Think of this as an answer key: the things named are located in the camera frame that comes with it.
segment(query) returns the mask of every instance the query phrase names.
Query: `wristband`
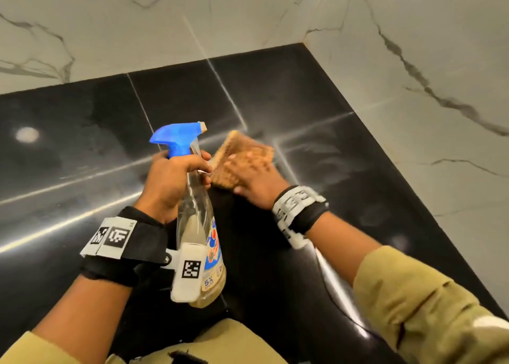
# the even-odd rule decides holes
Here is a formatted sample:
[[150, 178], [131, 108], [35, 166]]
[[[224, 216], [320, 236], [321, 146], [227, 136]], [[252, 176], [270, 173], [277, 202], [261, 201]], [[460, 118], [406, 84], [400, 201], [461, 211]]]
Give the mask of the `wristband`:
[[325, 198], [307, 186], [286, 188], [272, 208], [277, 226], [296, 249], [305, 245], [304, 234], [326, 211], [328, 203]]
[[134, 287], [138, 283], [134, 268], [147, 262], [163, 265], [167, 243], [162, 223], [127, 206], [117, 217], [106, 218], [83, 248], [80, 272], [89, 279]]

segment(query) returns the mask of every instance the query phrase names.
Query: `white marble wall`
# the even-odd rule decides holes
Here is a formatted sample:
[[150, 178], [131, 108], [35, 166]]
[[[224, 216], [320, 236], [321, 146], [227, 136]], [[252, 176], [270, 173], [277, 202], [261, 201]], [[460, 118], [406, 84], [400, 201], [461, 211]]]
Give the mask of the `white marble wall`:
[[0, 94], [301, 42], [319, 1], [1, 0]]
[[509, 0], [323, 0], [304, 43], [509, 313]]

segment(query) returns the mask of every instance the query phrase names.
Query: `khaki shirt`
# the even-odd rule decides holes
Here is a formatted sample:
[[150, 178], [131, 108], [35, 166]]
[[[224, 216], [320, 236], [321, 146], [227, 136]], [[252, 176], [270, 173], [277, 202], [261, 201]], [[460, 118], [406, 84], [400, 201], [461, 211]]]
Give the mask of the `khaki shirt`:
[[[410, 363], [509, 363], [509, 322], [493, 316], [451, 278], [392, 247], [383, 246], [364, 259], [353, 289], [361, 312]], [[210, 364], [284, 363], [260, 337], [230, 319], [220, 321], [193, 343], [131, 363], [168, 363], [168, 353], [177, 350]], [[79, 364], [31, 332], [0, 358], [0, 364], [15, 363]], [[112, 355], [106, 363], [124, 361]]]

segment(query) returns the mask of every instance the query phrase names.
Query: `forearm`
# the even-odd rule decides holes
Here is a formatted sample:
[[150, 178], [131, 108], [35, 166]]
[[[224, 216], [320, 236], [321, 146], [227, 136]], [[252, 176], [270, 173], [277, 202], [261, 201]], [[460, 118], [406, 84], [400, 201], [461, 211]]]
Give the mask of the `forearm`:
[[330, 212], [315, 222], [306, 237], [351, 286], [364, 258], [382, 246]]
[[103, 364], [131, 290], [79, 276], [33, 333], [83, 364]]

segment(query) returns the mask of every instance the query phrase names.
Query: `sponge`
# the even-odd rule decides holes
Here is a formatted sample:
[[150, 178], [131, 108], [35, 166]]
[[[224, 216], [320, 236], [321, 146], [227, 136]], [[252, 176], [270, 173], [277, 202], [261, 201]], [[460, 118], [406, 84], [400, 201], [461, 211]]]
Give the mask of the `sponge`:
[[233, 154], [236, 155], [236, 162], [240, 165], [249, 163], [250, 165], [268, 166], [274, 157], [274, 148], [258, 143], [239, 131], [230, 132], [211, 160], [212, 174], [210, 177], [215, 185], [233, 189], [240, 184], [239, 178], [224, 167], [228, 156]]

